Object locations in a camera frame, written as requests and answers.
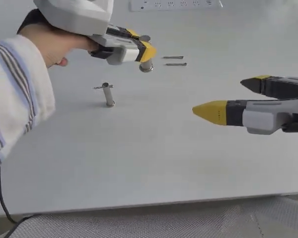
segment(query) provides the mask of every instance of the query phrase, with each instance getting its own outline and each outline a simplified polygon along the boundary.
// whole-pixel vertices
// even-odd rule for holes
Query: gray chair
[[[41,215],[10,237],[298,238],[298,202],[273,197]]]

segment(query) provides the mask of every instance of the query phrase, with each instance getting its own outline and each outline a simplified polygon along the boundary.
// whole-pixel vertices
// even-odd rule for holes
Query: electrical outlet
[[[130,11],[173,11],[222,8],[221,0],[130,0]]]
[[[200,6],[200,1],[199,0],[193,1],[193,6],[196,6],[196,7]]]
[[[168,8],[174,7],[174,1],[168,1],[167,4],[168,4]]]

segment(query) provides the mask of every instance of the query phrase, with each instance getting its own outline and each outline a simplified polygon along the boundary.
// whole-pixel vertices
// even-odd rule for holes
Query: table surface
[[[112,23],[151,36],[154,71],[109,66],[82,51],[70,55],[67,68],[51,69],[57,112],[23,137],[2,166],[9,211],[298,193],[298,134],[251,135],[192,113],[213,100],[264,99],[240,85],[244,78],[298,76],[298,0],[223,4],[131,13],[127,0],[117,0]],[[0,1],[0,38],[11,36],[32,7],[30,0]],[[188,66],[163,66],[173,62],[161,59],[166,55],[184,55]],[[114,85],[114,108],[92,90],[103,82]]]

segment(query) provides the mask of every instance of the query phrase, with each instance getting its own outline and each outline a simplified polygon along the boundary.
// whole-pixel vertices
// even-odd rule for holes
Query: striped sleeve
[[[54,110],[52,84],[39,50],[20,35],[0,41],[0,166],[17,140]]]

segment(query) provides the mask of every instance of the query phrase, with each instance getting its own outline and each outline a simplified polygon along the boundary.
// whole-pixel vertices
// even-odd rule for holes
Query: small metal rod
[[[163,59],[180,59],[182,60],[184,56],[164,56]]]
[[[115,101],[113,99],[113,95],[111,94],[111,90],[110,90],[110,88],[112,88],[113,86],[109,85],[109,83],[103,83],[102,87],[106,98],[106,105],[109,108],[115,106]]]
[[[166,63],[165,66],[187,66],[187,63]]]
[[[144,41],[144,42],[148,42],[148,43],[151,44],[151,38],[150,38],[150,36],[147,36],[147,35],[140,36],[139,37],[139,40],[140,41]],[[141,72],[144,72],[144,73],[151,72],[153,70],[152,59],[149,59],[146,62],[140,63],[139,69],[140,69]]]

